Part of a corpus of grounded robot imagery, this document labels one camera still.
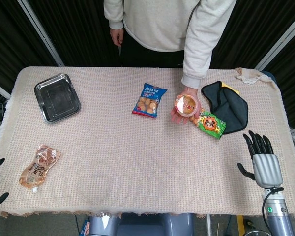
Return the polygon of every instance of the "person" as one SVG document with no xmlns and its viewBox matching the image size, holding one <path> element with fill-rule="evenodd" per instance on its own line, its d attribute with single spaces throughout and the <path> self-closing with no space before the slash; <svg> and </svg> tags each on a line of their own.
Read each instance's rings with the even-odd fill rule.
<svg viewBox="0 0 295 236">
<path fill-rule="evenodd" d="M 181 95 L 197 97 L 236 0 L 104 0 L 113 43 L 121 64 L 130 67 L 180 67 Z M 199 117 L 199 99 L 195 118 Z M 186 124 L 175 109 L 172 121 Z"/>
</svg>

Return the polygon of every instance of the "orange snack package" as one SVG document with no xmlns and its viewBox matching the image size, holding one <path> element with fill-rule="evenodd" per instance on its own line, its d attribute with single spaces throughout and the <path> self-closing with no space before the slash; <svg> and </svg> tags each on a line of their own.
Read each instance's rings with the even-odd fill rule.
<svg viewBox="0 0 295 236">
<path fill-rule="evenodd" d="M 45 181 L 48 170 L 58 161 L 60 156 L 60 152 L 46 145 L 40 145 L 33 162 L 22 172 L 19 184 L 37 192 L 38 185 Z"/>
</svg>

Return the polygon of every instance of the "human hand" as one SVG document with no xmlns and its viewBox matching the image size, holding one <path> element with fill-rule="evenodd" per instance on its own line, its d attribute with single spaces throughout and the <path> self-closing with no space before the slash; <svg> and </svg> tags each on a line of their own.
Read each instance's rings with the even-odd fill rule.
<svg viewBox="0 0 295 236">
<path fill-rule="evenodd" d="M 180 95 L 195 95 L 195 97 L 197 98 L 196 104 L 197 104 L 197 110 L 196 113 L 194 114 L 195 119 L 199 118 L 199 113 L 200 113 L 200 109 L 201 109 L 201 103 L 200 100 L 197 97 L 197 93 L 198 90 L 195 88 L 190 88 L 190 87 L 185 87 L 185 89 L 183 90 L 183 92 Z M 172 122 L 175 122 L 177 124 L 179 124 L 182 120 L 183 124 L 187 124 L 189 117 L 183 117 L 181 114 L 179 114 L 174 106 L 174 108 L 171 111 L 171 116 L 172 116 Z"/>
<path fill-rule="evenodd" d="M 110 29 L 110 36 L 114 44 L 118 47 L 121 46 L 123 41 L 123 28 L 122 29 Z"/>
</svg>

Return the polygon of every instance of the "white cloth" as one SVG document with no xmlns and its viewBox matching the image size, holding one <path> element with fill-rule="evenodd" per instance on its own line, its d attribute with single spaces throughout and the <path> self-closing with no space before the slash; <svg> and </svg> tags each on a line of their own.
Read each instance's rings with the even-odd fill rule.
<svg viewBox="0 0 295 236">
<path fill-rule="evenodd" d="M 235 2 L 104 0 L 104 10 L 112 29 L 117 30 L 124 25 L 127 32 L 148 49 L 159 52 L 185 49 L 181 81 L 185 86 L 198 89 Z"/>
<path fill-rule="evenodd" d="M 265 75 L 259 70 L 247 68 L 237 68 L 236 70 L 239 73 L 239 75 L 237 75 L 236 78 L 241 79 L 245 84 L 252 85 L 258 80 L 261 80 L 263 82 L 272 81 L 272 79 L 268 75 Z"/>
<path fill-rule="evenodd" d="M 81 111 L 54 125 L 43 121 L 34 86 L 69 75 Z M 181 69 L 29 67 L 18 76 L 0 128 L 0 214 L 135 212 L 261 215 L 263 190 L 237 167 L 253 167 L 242 136 L 267 135 L 279 158 L 289 212 L 295 214 L 295 148 L 275 83 L 247 85 L 235 70 L 209 70 L 205 86 L 221 80 L 249 107 L 245 130 L 220 140 L 170 112 L 181 91 Z M 168 91 L 158 118 L 131 114 L 144 83 Z M 204 109 L 209 102 L 199 94 Z M 40 144 L 62 156 L 33 193 L 18 179 Z"/>
</svg>

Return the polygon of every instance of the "blue snack bag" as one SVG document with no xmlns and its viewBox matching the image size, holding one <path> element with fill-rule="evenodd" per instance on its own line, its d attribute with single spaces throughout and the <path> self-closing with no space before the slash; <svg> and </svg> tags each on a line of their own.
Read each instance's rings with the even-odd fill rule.
<svg viewBox="0 0 295 236">
<path fill-rule="evenodd" d="M 132 113 L 156 118 L 158 104 L 161 97 L 166 93 L 167 89 L 155 87 L 147 83 L 144 84 L 141 96 L 134 107 Z"/>
</svg>

